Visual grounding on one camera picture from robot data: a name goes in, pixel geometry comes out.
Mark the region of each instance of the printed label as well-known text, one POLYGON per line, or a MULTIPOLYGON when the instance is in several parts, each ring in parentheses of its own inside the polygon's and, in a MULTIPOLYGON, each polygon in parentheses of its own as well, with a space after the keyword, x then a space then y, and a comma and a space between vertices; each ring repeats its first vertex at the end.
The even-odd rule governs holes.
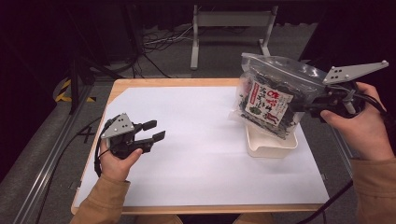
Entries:
POLYGON ((277 127, 292 99, 293 95, 254 81, 245 110, 252 116, 277 127))

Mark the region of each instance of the hand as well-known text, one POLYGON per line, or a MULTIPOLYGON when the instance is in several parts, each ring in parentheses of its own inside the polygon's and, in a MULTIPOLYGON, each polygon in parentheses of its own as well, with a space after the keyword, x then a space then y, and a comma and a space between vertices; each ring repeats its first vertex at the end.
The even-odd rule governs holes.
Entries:
MULTIPOLYGON (((100 144, 100 154, 106 150, 106 140, 102 140, 100 144)), ((121 160, 120 158, 114 156, 110 151, 106 152, 100 157, 102 174, 117 181, 125 181, 129 174, 129 170, 139 159, 142 153, 143 150, 139 148, 133 151, 127 158, 121 160)))
MULTIPOLYGON (((361 82, 357 85, 362 93, 371 95, 380 102, 374 86, 361 82)), ((359 151, 363 160, 383 161, 394 158, 384 120, 372 105, 366 103, 363 111, 352 119, 345 119, 328 110, 321 111, 320 115, 344 136, 352 148, 359 151)))

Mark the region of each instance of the tan sleeve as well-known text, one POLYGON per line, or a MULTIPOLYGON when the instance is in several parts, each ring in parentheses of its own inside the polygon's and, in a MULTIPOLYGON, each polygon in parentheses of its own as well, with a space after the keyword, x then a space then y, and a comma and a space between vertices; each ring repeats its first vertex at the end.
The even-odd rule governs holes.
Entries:
POLYGON ((129 186, 101 175, 70 223, 117 223, 129 186))
POLYGON ((359 223, 396 223, 396 159, 351 164, 359 223))

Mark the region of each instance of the white container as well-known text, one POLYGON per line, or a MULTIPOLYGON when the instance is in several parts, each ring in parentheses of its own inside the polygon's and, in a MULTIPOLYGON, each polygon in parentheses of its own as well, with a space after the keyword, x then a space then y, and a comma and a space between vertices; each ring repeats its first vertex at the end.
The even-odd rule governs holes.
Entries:
POLYGON ((258 132, 247 125, 247 153, 251 157, 285 158, 298 143, 295 133, 289 134, 286 140, 258 132))

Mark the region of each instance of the bag of snacks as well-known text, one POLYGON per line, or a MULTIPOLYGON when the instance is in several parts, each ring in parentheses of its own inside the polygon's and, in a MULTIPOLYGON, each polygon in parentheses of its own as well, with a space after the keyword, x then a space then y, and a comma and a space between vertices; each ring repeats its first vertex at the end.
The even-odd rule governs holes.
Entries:
POLYGON ((230 118, 281 139, 294 132, 304 114, 292 112, 288 103, 312 103, 323 93, 327 75, 292 59, 247 53, 242 54, 242 68, 230 118))

